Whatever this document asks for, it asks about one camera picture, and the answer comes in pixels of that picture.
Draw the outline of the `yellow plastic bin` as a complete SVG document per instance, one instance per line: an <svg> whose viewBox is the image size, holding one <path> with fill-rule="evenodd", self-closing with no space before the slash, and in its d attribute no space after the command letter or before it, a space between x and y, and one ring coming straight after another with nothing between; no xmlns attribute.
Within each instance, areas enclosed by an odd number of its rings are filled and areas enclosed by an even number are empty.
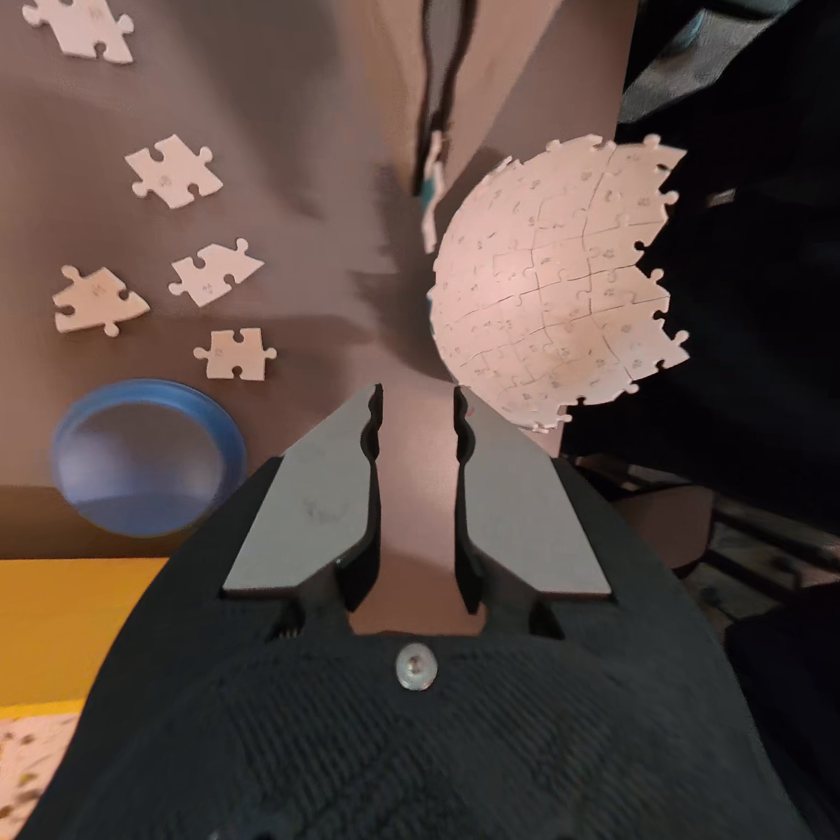
<svg viewBox="0 0 840 840"><path fill-rule="evenodd" d="M115 637L165 563L3 560L1 721L80 718Z"/></svg>

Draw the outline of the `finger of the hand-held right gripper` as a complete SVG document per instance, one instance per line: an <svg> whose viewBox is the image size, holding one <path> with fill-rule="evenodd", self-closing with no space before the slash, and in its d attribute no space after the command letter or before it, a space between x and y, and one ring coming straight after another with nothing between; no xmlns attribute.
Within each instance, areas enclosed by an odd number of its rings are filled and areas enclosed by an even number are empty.
<svg viewBox="0 0 840 840"><path fill-rule="evenodd" d="M416 195L425 148L428 57L424 1L373 1L377 111L397 180Z"/></svg>
<svg viewBox="0 0 840 840"><path fill-rule="evenodd" d="M445 180L548 142L614 136L636 1L477 2L448 121Z"/></svg>

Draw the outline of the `partly built puzzle ball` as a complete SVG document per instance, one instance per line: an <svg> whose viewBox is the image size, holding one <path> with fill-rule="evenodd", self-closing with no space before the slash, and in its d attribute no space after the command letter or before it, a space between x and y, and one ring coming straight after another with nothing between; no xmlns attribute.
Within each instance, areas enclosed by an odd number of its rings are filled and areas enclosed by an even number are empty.
<svg viewBox="0 0 840 840"><path fill-rule="evenodd" d="M664 271L639 261L669 220L686 151L587 134L507 158L467 195L434 262L430 330L454 382L546 434L683 364Z"/></svg>

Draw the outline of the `blue plastic ball stand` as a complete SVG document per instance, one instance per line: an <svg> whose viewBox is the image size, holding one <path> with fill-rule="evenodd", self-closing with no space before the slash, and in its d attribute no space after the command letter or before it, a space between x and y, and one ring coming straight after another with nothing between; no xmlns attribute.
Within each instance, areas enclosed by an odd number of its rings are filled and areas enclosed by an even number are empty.
<svg viewBox="0 0 840 840"><path fill-rule="evenodd" d="M157 538L202 520L246 478L245 439L213 399L174 381L102 386L70 406L53 433L60 495L94 526Z"/></svg>

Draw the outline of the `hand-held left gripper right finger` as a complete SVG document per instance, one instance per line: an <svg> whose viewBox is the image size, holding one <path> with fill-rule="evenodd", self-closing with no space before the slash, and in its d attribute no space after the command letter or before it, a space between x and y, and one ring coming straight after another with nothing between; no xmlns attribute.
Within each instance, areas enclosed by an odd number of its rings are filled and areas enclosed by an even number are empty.
<svg viewBox="0 0 840 840"><path fill-rule="evenodd" d="M465 386L455 388L455 578L470 614L613 595L555 464Z"/></svg>

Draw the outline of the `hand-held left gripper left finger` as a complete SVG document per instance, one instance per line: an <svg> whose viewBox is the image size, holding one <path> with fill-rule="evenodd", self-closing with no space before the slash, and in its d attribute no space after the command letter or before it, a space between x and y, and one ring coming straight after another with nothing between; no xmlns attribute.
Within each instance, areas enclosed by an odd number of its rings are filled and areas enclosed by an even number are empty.
<svg viewBox="0 0 840 840"><path fill-rule="evenodd" d="M336 596L347 611L359 608L380 569L381 426L382 385L371 384L289 447L227 575L226 595Z"/></svg>

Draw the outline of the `single curved puzzle piece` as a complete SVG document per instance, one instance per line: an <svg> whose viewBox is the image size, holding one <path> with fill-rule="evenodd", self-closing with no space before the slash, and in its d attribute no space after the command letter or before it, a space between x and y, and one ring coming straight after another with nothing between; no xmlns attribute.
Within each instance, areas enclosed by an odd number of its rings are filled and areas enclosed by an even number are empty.
<svg viewBox="0 0 840 840"><path fill-rule="evenodd" d="M430 133L429 145L423 163L421 190L419 197L422 205L420 231L423 251L432 255L438 246L438 233L435 214L438 204L446 195L445 152L448 137L445 131L435 129Z"/></svg>

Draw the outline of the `heap of puzzle pieces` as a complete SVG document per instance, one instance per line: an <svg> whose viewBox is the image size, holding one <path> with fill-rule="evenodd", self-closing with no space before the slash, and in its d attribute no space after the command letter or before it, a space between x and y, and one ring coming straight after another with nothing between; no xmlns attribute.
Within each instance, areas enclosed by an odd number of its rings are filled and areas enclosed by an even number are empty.
<svg viewBox="0 0 840 840"><path fill-rule="evenodd" d="M15 838L63 760L79 713L1 721L1 838Z"/></svg>

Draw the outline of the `white puzzle pieces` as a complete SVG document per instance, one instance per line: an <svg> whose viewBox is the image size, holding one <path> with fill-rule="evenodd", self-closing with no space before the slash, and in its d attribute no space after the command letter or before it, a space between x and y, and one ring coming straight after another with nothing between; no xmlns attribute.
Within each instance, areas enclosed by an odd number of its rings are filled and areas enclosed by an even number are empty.
<svg viewBox="0 0 840 840"><path fill-rule="evenodd" d="M104 1L36 1L22 6L26 23L38 28L49 26L63 55L127 66L133 56L125 38L134 31L128 14L114 17ZM223 182L209 169L214 155L203 146L193 151L173 134L149 148L124 157L136 178L134 195L155 194L171 210L193 203L195 188L200 197L216 194ZM237 238L234 248L210 244L197 251L196 259L185 257L172 263L178 280L168 286L176 297L187 295L198 308L219 300L252 277L265 263L249 254L249 243ZM110 338L119 336L119 325L147 314L150 305L106 267L82 275L74 266L63 266L62 276L69 285L52 298L58 333L101 329ZM262 382L266 363L277 358L277 351L263 344L260 328L216 330L211 332L208 349L195 348L193 355L206 363L209 380Z"/></svg>

